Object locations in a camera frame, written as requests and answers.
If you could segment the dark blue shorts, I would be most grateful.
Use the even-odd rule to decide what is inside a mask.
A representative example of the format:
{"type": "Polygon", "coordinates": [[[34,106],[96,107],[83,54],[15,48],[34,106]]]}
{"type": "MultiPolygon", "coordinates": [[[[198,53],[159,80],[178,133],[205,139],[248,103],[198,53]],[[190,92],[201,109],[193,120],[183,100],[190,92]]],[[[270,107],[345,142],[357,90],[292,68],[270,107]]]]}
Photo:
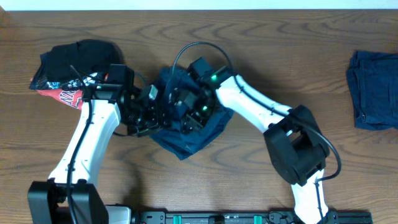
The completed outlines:
{"type": "Polygon", "coordinates": [[[181,68],[174,72],[171,68],[162,68],[153,85],[159,90],[160,107],[170,120],[170,126],[151,134],[150,138],[180,160],[192,156],[216,139],[234,115],[233,110],[219,105],[202,124],[190,120],[187,117],[190,108],[185,103],[173,101],[172,94],[187,90],[199,95],[201,87],[181,68]]]}

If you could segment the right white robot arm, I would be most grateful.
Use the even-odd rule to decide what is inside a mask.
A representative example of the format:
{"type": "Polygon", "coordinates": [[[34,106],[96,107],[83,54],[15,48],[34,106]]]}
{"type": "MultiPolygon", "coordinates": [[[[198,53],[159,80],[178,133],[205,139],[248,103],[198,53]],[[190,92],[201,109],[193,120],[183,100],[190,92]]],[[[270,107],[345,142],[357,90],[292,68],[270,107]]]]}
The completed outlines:
{"type": "Polygon", "coordinates": [[[266,97],[226,67],[190,71],[188,76],[199,91],[174,87],[169,95],[170,103],[187,107],[184,130],[204,128],[216,104],[241,115],[263,134],[274,169],[290,184],[296,217],[303,223],[326,223],[329,208],[323,181],[331,146],[312,112],[304,106],[291,108],[266,97]]]}

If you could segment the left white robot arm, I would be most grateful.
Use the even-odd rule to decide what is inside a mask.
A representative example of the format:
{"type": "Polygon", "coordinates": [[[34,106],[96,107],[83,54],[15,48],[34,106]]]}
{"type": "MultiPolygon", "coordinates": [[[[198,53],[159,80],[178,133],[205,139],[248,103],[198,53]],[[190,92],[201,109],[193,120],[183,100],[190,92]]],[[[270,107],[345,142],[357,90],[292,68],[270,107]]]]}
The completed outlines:
{"type": "Polygon", "coordinates": [[[46,181],[34,181],[27,198],[34,223],[140,223],[128,205],[106,205],[98,176],[116,128],[146,135],[162,124],[154,85],[135,91],[121,84],[90,84],[83,90],[81,115],[72,139],[46,181]]]}

